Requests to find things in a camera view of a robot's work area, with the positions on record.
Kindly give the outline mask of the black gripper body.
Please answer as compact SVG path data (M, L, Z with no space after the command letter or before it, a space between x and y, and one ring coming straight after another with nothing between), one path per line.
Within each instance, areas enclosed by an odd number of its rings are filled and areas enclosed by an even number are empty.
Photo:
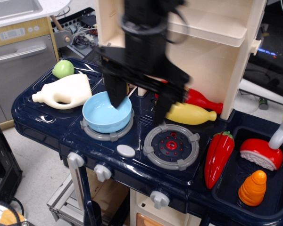
M102 74L122 73L127 83L159 93L164 87L183 87L189 75L166 56L166 28L126 29L124 47L101 46Z

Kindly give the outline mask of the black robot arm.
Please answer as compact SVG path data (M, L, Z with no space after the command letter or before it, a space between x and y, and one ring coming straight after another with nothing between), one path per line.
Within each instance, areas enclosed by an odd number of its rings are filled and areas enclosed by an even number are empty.
M154 122L161 124L176 102L182 102L189 75L166 56L168 14L177 14L182 0L126 0L121 28L125 47L100 47L99 64L111 104L118 107L127 84L158 94Z

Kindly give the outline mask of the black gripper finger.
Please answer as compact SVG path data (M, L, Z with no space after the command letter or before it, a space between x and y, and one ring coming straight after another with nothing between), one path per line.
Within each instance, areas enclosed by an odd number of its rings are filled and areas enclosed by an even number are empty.
M103 74L104 84L111 104L118 108L128 94L128 85L122 73Z
M183 87L164 87L158 93L154 123L161 124L172 105L176 102L182 102L184 96L185 90Z

